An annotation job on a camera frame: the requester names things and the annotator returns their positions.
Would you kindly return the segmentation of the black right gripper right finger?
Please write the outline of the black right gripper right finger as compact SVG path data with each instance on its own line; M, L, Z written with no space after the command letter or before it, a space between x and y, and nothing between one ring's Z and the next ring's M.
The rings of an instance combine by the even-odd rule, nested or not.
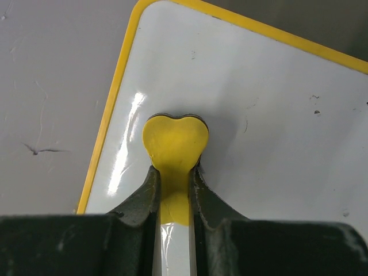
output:
M200 167L189 173L189 250L191 275L239 275L239 250L232 223L247 221L205 182Z

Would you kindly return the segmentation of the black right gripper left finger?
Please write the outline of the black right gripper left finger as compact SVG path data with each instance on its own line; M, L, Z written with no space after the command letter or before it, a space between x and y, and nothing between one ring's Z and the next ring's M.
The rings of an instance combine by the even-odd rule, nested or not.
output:
M152 275L160 208L160 174L150 166L143 184L109 212L108 275Z

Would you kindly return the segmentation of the yellow bone-shaped eraser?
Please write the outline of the yellow bone-shaped eraser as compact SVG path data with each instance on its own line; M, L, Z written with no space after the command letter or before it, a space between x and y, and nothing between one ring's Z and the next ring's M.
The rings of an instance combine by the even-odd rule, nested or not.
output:
M143 127L143 145L160 174L160 223L189 225L189 174L209 140L198 116L159 113Z

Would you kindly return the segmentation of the yellow framed whiteboard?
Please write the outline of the yellow framed whiteboard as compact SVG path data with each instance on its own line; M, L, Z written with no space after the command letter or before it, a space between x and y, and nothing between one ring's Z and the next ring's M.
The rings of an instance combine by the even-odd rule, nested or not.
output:
M111 210L153 166L143 127L192 114L195 167L247 221L239 275L367 274L367 59L204 1L133 8L78 206L106 240ZM152 275L191 275L189 225L160 223Z

